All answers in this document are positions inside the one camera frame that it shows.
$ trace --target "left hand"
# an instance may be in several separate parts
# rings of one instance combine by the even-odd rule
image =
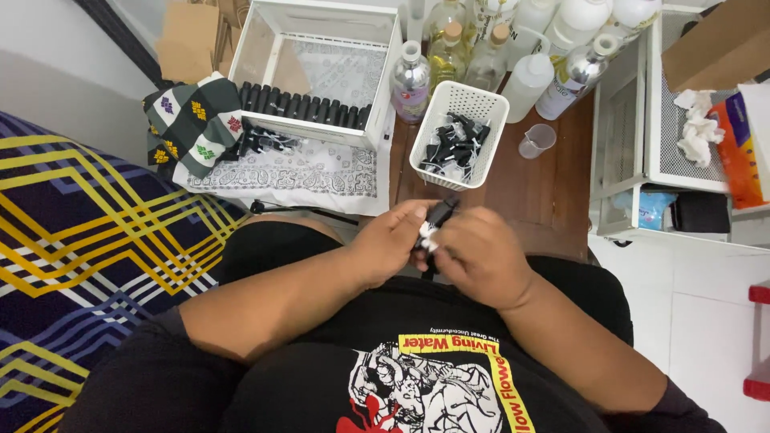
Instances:
[[[347,246],[366,288],[379,287],[410,258],[428,208],[437,200],[408,200],[372,220]]]

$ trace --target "wooden tabletop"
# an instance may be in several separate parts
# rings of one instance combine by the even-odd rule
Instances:
[[[583,98],[560,119],[542,119],[534,109],[505,127],[487,181],[459,193],[460,206],[486,206],[516,230],[525,252],[586,261],[588,194],[594,94]],[[531,126],[554,128],[554,147],[536,159],[524,159],[518,146]],[[396,121],[390,149],[390,205],[409,199],[445,198],[451,190],[425,184],[409,164],[419,126]]]

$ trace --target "crumpled tissue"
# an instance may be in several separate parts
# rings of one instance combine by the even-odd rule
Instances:
[[[685,152],[685,158],[694,161],[696,167],[705,168],[711,164],[709,143],[719,144],[725,138],[725,130],[718,128],[716,120],[706,119],[711,109],[711,94],[714,90],[685,90],[674,99],[677,107],[687,110],[687,122],[681,130],[681,139],[676,143]]]

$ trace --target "silver bottle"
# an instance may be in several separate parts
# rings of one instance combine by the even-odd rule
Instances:
[[[555,120],[599,82],[610,64],[610,55],[618,49],[618,40],[607,33],[591,45],[577,47],[554,64],[554,81],[545,89],[534,108],[543,119]]]
[[[391,102],[398,116],[409,124],[420,123],[428,108],[430,65],[420,54],[420,43],[406,41],[401,60],[393,67]]]

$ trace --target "black shorts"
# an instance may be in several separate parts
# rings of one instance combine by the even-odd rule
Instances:
[[[220,285],[227,284],[341,246],[337,240],[299,224],[250,223],[230,235],[213,274]],[[615,275],[600,267],[555,257],[529,256],[527,262],[586,314],[633,346],[631,311]]]

